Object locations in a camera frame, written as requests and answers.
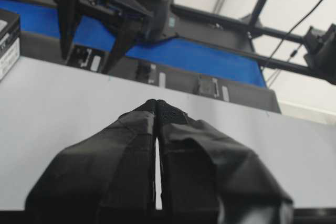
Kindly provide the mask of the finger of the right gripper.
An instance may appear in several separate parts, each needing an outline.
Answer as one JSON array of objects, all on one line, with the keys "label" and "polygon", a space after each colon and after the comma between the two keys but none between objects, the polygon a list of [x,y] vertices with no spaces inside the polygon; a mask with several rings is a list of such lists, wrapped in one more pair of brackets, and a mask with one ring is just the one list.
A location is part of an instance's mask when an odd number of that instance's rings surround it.
[{"label": "finger of the right gripper", "polygon": [[67,59],[82,15],[77,10],[78,0],[57,1],[61,56]]},{"label": "finger of the right gripper", "polygon": [[120,61],[120,59],[136,44],[137,36],[141,31],[142,23],[126,19],[117,32],[117,37],[109,56],[102,69],[103,74],[109,71]]}]

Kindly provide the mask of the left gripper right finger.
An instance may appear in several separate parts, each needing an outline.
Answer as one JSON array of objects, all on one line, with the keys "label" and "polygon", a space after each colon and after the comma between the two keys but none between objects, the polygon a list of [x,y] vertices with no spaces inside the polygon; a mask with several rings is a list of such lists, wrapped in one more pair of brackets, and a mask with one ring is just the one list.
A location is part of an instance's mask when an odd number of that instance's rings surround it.
[{"label": "left gripper right finger", "polygon": [[163,100],[156,122],[171,223],[292,223],[291,197],[251,148]]}]

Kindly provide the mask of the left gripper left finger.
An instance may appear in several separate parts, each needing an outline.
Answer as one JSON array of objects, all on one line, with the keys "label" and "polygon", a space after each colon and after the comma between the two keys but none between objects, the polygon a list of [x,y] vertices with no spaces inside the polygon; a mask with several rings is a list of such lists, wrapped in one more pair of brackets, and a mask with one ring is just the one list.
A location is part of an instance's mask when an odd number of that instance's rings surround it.
[{"label": "left gripper left finger", "polygon": [[27,196],[32,223],[148,223],[155,205],[151,99],[60,151]]}]

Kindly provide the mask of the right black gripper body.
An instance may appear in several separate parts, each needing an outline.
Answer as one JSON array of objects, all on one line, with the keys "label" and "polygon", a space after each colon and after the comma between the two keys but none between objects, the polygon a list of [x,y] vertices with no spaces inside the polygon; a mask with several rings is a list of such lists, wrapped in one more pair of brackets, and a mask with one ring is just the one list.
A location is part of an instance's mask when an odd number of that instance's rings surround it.
[{"label": "right black gripper body", "polygon": [[152,18],[153,12],[137,0],[78,0],[77,10],[82,16],[88,16],[101,22],[119,22],[122,19],[136,21]]}]

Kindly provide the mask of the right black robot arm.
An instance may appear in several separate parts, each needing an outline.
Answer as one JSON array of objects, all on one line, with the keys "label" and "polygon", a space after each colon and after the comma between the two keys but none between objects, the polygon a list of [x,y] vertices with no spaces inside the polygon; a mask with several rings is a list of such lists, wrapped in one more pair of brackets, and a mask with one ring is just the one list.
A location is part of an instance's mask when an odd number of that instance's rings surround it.
[{"label": "right black robot arm", "polygon": [[166,39],[170,5],[174,0],[54,0],[57,5],[60,50],[68,59],[72,41],[82,16],[110,26],[115,42],[103,65],[106,74],[137,43]]}]

